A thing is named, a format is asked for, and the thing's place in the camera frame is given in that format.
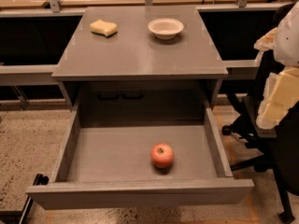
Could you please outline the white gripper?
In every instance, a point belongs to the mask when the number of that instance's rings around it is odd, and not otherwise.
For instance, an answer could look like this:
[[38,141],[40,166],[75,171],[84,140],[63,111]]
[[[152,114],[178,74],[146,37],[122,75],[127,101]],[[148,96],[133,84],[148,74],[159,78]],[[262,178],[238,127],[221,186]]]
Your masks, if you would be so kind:
[[[254,60],[260,65],[263,54],[273,50],[277,62],[299,66],[299,2],[273,28],[253,45],[258,50]],[[261,129],[273,129],[299,101],[299,68],[286,67],[279,74],[271,73],[265,82],[263,100],[258,109],[256,124]]]

